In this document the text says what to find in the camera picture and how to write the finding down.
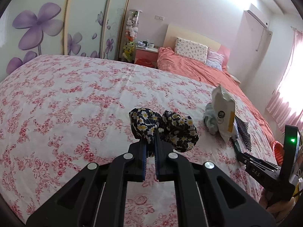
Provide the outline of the stuffed toy column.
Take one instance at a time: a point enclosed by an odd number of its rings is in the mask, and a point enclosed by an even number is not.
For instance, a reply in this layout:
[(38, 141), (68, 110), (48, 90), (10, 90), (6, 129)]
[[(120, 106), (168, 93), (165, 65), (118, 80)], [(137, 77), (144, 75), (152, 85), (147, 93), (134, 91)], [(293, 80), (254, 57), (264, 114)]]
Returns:
[(131, 9), (126, 16), (124, 41), (121, 58), (123, 61), (131, 63), (134, 57), (134, 51), (136, 48), (135, 40), (137, 39), (138, 27), (139, 27), (139, 15), (142, 11)]

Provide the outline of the red plastic laundry basket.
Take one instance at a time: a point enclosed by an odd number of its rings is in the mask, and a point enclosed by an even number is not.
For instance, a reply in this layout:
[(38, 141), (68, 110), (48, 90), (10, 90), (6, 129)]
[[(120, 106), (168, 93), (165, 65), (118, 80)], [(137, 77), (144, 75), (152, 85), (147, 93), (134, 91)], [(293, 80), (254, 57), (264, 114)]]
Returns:
[(283, 145), (279, 141), (273, 141), (272, 144), (273, 153), (277, 162), (277, 165), (282, 166), (283, 157), (284, 157), (284, 149)]

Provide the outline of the white air conditioner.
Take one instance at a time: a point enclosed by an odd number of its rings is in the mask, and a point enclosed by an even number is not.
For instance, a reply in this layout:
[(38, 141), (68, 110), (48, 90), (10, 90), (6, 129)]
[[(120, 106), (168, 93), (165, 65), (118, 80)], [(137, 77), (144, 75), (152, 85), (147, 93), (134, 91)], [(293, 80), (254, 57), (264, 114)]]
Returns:
[(253, 4), (250, 5), (249, 9), (247, 10), (247, 13), (252, 16), (256, 21), (258, 21), (265, 29), (269, 28), (270, 21), (268, 17)]

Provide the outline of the floral white pillow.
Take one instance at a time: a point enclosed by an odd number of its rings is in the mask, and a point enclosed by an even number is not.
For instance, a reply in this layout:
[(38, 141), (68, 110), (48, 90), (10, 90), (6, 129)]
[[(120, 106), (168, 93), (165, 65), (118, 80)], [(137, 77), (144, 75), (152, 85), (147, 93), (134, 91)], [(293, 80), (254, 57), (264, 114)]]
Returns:
[(201, 63), (206, 63), (208, 46), (177, 37), (174, 53), (185, 58), (194, 59)]

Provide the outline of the black polka dot cloth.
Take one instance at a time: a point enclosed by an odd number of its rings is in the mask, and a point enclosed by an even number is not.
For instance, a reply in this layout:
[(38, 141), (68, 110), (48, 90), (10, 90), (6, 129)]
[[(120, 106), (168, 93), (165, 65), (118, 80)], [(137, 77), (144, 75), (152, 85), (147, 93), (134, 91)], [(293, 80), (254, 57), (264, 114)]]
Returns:
[(242, 138), (243, 143), (246, 146), (246, 149), (251, 151), (252, 144), (251, 144), (251, 136), (248, 132), (249, 123), (246, 121), (242, 121), (238, 116), (235, 116), (235, 121), (238, 128), (238, 133)]

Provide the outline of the black daisy scrunchie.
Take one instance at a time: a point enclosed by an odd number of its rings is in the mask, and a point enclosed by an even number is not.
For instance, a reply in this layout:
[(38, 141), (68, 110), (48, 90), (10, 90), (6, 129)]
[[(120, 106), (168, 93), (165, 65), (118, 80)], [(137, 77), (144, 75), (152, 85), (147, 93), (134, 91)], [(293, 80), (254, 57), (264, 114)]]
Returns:
[(190, 116), (169, 110), (159, 114), (148, 108), (134, 108), (129, 112), (131, 131), (136, 139), (146, 144), (147, 156), (155, 154), (155, 132), (160, 139), (168, 142), (178, 152), (187, 152), (199, 140), (194, 121)]

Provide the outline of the grey sock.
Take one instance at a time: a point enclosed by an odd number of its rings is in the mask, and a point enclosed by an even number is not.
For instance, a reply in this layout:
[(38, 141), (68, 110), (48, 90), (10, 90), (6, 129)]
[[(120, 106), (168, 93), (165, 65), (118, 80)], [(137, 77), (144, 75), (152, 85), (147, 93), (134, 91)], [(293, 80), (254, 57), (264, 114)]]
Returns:
[(204, 112), (204, 124), (210, 134), (215, 135), (218, 132), (215, 111), (211, 103), (208, 103)]

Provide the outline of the sliding wardrobe with purple flowers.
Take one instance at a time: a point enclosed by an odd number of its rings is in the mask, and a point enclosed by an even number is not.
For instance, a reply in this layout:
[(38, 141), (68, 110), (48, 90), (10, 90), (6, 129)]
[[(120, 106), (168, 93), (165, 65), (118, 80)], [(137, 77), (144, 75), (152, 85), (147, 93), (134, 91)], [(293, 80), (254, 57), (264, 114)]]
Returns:
[(117, 59), (128, 0), (1, 0), (1, 78), (39, 55)]

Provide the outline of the beige pink headboard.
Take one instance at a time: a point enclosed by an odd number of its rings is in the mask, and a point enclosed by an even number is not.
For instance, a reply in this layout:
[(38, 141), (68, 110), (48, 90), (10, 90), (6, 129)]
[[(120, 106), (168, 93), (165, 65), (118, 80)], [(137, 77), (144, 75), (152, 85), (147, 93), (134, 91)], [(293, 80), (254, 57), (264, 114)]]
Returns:
[(200, 35), (198, 33), (192, 32), (190, 30), (185, 29), (184, 27), (177, 26), (176, 24), (168, 25), (163, 47), (170, 47), (174, 50), (175, 41), (177, 37), (186, 40), (191, 40), (193, 42), (200, 43), (202, 45), (206, 45), (210, 47), (213, 51), (216, 51), (217, 53), (224, 55), (223, 67), (227, 66), (230, 57), (229, 48), (204, 35)]

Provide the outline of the bed with salmon duvet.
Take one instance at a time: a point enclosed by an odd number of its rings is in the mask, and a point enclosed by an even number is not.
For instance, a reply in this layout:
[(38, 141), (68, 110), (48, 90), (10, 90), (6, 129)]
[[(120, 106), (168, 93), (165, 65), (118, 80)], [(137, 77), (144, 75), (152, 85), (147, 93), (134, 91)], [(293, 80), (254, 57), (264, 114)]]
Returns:
[(227, 91), (237, 95), (243, 101), (243, 103), (245, 103), (260, 125), (268, 142), (271, 144), (275, 140), (268, 122), (246, 97), (238, 84), (236, 84), (226, 70), (220, 71), (194, 59), (184, 58), (176, 55), (173, 49), (170, 47), (161, 47), (158, 49), (157, 67), (162, 71), (188, 77), (214, 87), (222, 85)]

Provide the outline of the pink striped pillow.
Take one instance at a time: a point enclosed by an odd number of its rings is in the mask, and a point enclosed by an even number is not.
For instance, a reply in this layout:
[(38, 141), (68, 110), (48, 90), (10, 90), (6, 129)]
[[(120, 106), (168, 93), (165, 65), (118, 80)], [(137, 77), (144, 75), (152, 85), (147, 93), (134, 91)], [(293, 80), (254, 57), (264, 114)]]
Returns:
[(222, 71), (222, 65), (224, 60), (225, 60), (224, 55), (215, 52), (212, 49), (208, 49), (208, 55), (205, 63), (207, 66)]

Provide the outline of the pink left nightstand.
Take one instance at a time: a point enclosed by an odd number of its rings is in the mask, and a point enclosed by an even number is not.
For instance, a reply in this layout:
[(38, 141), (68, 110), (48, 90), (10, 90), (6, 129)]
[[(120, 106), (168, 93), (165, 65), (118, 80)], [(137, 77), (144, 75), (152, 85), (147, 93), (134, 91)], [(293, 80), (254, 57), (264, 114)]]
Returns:
[(134, 63), (150, 68), (157, 68), (158, 49), (136, 48)]

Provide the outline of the wall power socket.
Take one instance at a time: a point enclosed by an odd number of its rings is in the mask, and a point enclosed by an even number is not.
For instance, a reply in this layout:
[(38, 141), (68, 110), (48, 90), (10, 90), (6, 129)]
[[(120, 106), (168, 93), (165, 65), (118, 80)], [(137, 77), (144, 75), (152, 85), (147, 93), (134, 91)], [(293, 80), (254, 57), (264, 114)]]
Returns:
[(159, 15), (156, 15), (155, 19), (160, 20), (160, 21), (164, 21), (164, 17), (163, 16), (159, 16)]

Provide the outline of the yellow white snack bag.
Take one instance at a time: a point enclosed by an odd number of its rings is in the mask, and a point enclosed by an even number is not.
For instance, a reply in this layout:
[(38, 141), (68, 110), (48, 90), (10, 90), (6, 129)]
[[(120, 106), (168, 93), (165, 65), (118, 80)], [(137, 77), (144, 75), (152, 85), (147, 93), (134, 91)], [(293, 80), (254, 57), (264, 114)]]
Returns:
[(234, 134), (235, 101), (221, 85), (212, 91), (212, 107), (220, 136), (227, 143)]

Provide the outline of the pink window curtain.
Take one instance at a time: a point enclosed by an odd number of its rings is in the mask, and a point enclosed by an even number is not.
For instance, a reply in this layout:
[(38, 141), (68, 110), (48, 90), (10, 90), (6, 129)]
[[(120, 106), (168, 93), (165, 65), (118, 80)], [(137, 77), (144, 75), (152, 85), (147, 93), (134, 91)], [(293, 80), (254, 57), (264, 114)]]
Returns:
[(266, 110), (281, 131), (286, 124), (302, 130), (302, 31), (294, 29), (290, 58)]

